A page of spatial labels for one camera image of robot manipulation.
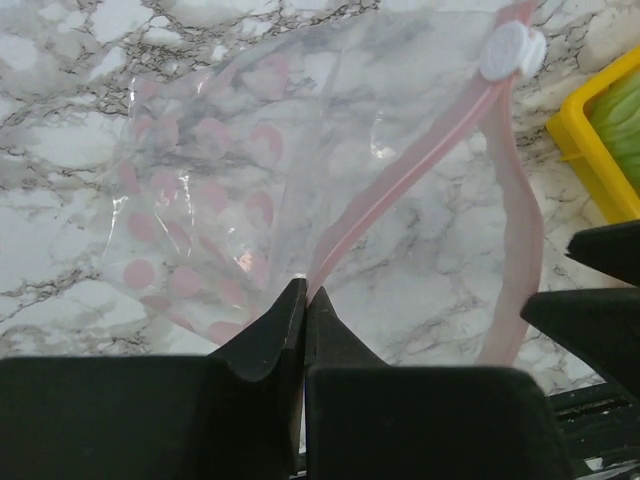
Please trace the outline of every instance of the white plastic clip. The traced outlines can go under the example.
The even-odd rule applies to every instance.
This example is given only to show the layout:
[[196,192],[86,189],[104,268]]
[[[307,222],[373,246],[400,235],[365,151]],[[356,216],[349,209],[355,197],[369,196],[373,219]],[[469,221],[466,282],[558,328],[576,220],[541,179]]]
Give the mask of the white plastic clip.
[[499,82],[520,72],[532,78],[544,62],[547,40],[538,30],[514,20],[500,25],[489,37],[480,55],[480,73],[490,82]]

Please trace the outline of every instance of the yellow container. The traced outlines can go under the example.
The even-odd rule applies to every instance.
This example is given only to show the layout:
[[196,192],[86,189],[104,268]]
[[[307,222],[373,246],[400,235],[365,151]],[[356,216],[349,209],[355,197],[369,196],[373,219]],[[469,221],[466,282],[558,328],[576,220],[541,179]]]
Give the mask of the yellow container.
[[640,197],[589,123],[593,100],[612,83],[640,69],[640,47],[632,50],[569,95],[547,130],[610,223],[640,218]]

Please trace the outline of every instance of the marble countertop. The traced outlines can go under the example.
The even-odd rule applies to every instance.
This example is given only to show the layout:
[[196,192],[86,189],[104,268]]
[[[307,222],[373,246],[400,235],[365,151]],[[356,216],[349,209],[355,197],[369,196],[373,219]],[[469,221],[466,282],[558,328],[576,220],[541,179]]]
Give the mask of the marble countertop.
[[[0,1],[0,356],[207,353],[100,279],[101,177],[132,77],[168,81],[265,37],[367,9],[495,9],[500,0]],[[516,92],[520,152],[546,221],[542,290],[612,281],[566,259],[572,234],[603,222],[544,123],[589,75],[640,42],[637,0],[546,0],[544,71]],[[409,345],[411,331],[389,338]],[[395,351],[406,363],[408,352]],[[530,331],[517,365],[548,392],[599,381]]]

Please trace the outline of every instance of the ziplock bag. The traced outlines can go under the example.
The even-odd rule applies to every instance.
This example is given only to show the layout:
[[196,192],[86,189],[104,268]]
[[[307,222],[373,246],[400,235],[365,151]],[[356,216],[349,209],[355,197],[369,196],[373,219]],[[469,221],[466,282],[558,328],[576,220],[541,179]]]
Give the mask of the ziplock bag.
[[541,270],[510,109],[535,6],[369,13],[135,79],[105,277],[219,345],[306,277],[387,358],[510,363]]

